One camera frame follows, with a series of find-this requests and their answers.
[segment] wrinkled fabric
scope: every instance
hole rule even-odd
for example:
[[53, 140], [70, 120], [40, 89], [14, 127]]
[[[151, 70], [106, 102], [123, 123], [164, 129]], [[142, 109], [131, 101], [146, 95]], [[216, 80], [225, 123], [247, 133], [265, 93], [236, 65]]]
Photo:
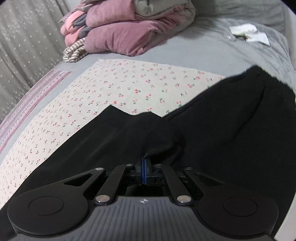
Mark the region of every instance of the wrinkled fabric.
[[76, 12], [72, 13], [65, 21], [65, 28], [69, 33], [74, 32], [76, 29], [74, 28], [73, 24], [74, 21], [79, 18], [81, 15], [83, 15], [84, 12], [77, 10]]
[[60, 32], [61, 32], [61, 34], [62, 34], [63, 36], [66, 36], [66, 35], [69, 33], [69, 32], [67, 31], [67, 29], [66, 29], [65, 24], [63, 24], [63, 25], [61, 26]]
[[81, 15], [79, 18], [77, 18], [74, 21], [73, 26], [74, 28], [82, 27], [85, 25], [85, 22], [86, 22], [86, 13]]
[[95, 28], [130, 20], [136, 20], [133, 0], [106, 0], [90, 8], [86, 16], [86, 25]]
[[135, 14], [142, 17], [152, 17], [187, 3], [187, 0], [134, 0]]
[[73, 45], [65, 48], [63, 52], [64, 62], [75, 63], [89, 54], [85, 51], [84, 40], [85, 38], [82, 38]]
[[85, 50], [89, 53], [110, 50], [136, 56], [185, 29], [194, 17], [195, 8], [189, 1], [179, 11], [157, 20], [117, 22], [96, 27], [85, 39]]
[[257, 66], [163, 118], [109, 106], [24, 180], [0, 210], [0, 241], [15, 236], [7, 208], [21, 193], [96, 167], [108, 172], [136, 164], [142, 157], [176, 171], [192, 167], [273, 198], [279, 208], [273, 237], [296, 190], [295, 109], [293, 91]]
[[81, 38], [85, 38], [89, 31], [92, 30], [92, 28], [88, 27], [88, 26], [85, 26], [81, 29], [81, 31], [79, 32], [79, 35], [78, 35], [78, 38], [81, 39]]
[[93, 5], [92, 4], [79, 4], [76, 8], [74, 8], [73, 10], [71, 10], [70, 12], [68, 12], [65, 16], [62, 17], [62, 19], [59, 21], [59, 23], [65, 23], [65, 21], [67, 20], [67, 18], [74, 12], [80, 10], [83, 12], [87, 12]]
[[141, 15], [138, 15], [138, 14], [135, 14], [135, 18], [137, 20], [153, 20], [153, 19], [159, 19], [159, 18], [163, 18], [169, 14], [173, 14], [173, 13], [177, 13], [177, 12], [181, 12], [183, 11], [185, 8], [191, 8], [191, 7], [188, 7], [190, 6], [190, 3], [188, 3], [187, 5], [185, 4], [182, 4], [182, 5], [175, 5], [175, 6], [172, 6], [170, 9], [164, 11], [164, 12], [161, 12], [161, 13], [158, 13], [156, 15], [153, 15], [153, 16], [149, 16], [149, 17], [143, 17]]
[[79, 33], [83, 28], [84, 27], [76, 29], [74, 32], [69, 33], [65, 36], [65, 44], [67, 47], [71, 46], [72, 44], [74, 44], [78, 40]]
[[80, 3], [93, 3], [93, 2], [98, 2], [98, 1], [101, 1], [101, 0], [81, 0]]

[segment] black cloth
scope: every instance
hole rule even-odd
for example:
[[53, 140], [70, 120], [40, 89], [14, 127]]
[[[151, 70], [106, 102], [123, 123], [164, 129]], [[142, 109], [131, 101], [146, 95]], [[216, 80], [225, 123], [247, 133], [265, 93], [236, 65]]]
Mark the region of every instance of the black cloth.
[[[273, 198], [275, 235], [296, 190], [296, 106], [293, 91], [255, 66], [229, 77], [161, 118], [131, 116], [110, 106], [36, 168], [12, 198], [52, 182], [104, 167], [136, 163], [193, 167]], [[7, 204], [0, 240], [13, 237]]]

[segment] pink patterned fabric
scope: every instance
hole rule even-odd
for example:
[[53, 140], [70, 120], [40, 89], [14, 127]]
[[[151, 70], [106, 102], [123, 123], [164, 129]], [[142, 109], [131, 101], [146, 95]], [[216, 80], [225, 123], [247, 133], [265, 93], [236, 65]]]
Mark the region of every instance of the pink patterned fabric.
[[70, 73], [51, 70], [24, 95], [0, 125], [0, 153], [35, 106]]

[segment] logo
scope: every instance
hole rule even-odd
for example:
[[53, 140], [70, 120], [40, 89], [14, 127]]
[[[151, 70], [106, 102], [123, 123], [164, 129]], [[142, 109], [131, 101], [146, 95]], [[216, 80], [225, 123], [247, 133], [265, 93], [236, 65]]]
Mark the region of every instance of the logo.
[[148, 203], [149, 201], [146, 198], [144, 198], [144, 199], [141, 199], [139, 202], [145, 204], [145, 203]]

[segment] pink blanket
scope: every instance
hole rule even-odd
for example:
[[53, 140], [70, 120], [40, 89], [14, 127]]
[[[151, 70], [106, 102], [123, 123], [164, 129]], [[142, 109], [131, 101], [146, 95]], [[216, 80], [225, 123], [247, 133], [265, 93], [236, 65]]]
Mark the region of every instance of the pink blanket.
[[95, 28], [109, 23], [135, 19], [133, 0], [106, 0], [92, 6], [87, 12], [86, 25]]
[[67, 32], [72, 33], [76, 31], [76, 29], [73, 27], [74, 21], [79, 18], [81, 15], [85, 14], [85, 12], [77, 10], [76, 12], [72, 13], [68, 18], [66, 19], [64, 26]]
[[[112, 1], [128, 2], [130, 0], [107, 0], [105, 2]], [[114, 8], [118, 8], [118, 6], [120, 6], [120, 3], [114, 5]], [[122, 19], [130, 17], [130, 10], [126, 11], [128, 14], [123, 14]], [[105, 20], [108, 19], [113, 23], [92, 29], [85, 39], [85, 50], [89, 53], [100, 53], [110, 50], [127, 56], [139, 55], [182, 31], [194, 21], [194, 17], [195, 8], [190, 0], [184, 7], [157, 20], [114, 23], [114, 18], [106, 18], [105, 15], [105, 17], [102, 17], [104, 20], [102, 22], [106, 24]], [[87, 18], [89, 18], [89, 12], [86, 17], [86, 23], [89, 26]]]
[[71, 46], [72, 44], [74, 44], [78, 39], [79, 39], [79, 33], [80, 31], [84, 28], [85, 26], [82, 26], [81, 28], [79, 29], [75, 29], [74, 32], [72, 33], [68, 33], [66, 36], [65, 36], [65, 45], [67, 47]]
[[61, 26], [60, 32], [61, 32], [61, 34], [62, 34], [63, 36], [66, 36], [67, 34], [69, 34], [69, 32], [68, 32], [67, 29], [66, 29], [65, 24], [63, 24], [63, 25]]

